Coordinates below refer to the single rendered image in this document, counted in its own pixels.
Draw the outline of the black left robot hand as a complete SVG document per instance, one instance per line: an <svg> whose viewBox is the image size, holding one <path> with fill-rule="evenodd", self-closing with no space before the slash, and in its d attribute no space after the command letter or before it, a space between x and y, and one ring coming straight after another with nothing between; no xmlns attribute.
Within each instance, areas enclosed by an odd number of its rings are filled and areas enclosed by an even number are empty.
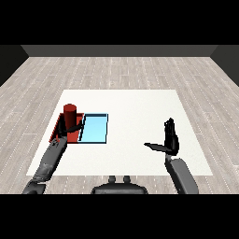
<svg viewBox="0 0 239 239"><path fill-rule="evenodd" d="M57 128L56 139L60 140L61 138L65 138L68 144L76 144L78 134L81 128L82 128L82 120L80 120L75 127L72 127L71 129L67 130L65 127L64 118L60 118Z"/></svg>

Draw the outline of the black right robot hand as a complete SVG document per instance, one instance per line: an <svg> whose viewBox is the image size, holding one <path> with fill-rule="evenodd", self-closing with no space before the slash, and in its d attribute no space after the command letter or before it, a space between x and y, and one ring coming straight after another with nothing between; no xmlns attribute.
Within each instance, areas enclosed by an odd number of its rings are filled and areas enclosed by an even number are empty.
<svg viewBox="0 0 239 239"><path fill-rule="evenodd" d="M176 156L179 151L179 140L176 135L175 123L172 118L164 123L164 132L165 137L163 145L145 143L145 146L151 148L152 150L164 152L167 155Z"/></svg>

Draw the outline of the red can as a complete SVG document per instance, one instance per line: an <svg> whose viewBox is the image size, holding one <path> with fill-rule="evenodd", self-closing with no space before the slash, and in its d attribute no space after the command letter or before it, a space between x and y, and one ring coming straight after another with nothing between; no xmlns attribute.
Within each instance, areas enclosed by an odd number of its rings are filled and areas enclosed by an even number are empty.
<svg viewBox="0 0 239 239"><path fill-rule="evenodd" d="M77 107L72 104L63 106L65 127L67 130L77 125Z"/></svg>

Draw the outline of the red shallow open box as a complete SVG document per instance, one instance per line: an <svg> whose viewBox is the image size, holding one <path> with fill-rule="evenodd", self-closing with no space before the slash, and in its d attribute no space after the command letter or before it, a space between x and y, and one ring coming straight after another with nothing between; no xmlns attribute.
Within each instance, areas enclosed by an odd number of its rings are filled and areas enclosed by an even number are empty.
<svg viewBox="0 0 239 239"><path fill-rule="evenodd" d="M53 139L60 139L62 136L66 136L68 144L76 144L78 141L80 132L81 132L80 128L78 128L74 132L66 131L66 126L65 126L65 122L64 122L64 113L61 113L56 121L54 128L53 128L49 142L51 143Z"/></svg>

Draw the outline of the light blue shallow open box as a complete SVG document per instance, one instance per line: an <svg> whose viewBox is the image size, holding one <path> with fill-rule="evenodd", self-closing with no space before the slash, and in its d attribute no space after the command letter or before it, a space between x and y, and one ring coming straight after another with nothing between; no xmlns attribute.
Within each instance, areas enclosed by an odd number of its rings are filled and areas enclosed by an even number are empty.
<svg viewBox="0 0 239 239"><path fill-rule="evenodd" d="M78 142L80 144L105 144L107 123L108 115L106 113L87 113L82 120Z"/></svg>

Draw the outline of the dark grey robot body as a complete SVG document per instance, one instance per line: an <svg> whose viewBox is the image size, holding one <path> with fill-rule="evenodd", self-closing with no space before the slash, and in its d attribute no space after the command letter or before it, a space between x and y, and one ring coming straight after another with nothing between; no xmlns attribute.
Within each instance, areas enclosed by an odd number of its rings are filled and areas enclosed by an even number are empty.
<svg viewBox="0 0 239 239"><path fill-rule="evenodd" d="M124 176L122 183L117 183L116 177L110 176L106 184L94 187L91 194L148 194L148 191L143 186L133 184L129 176Z"/></svg>

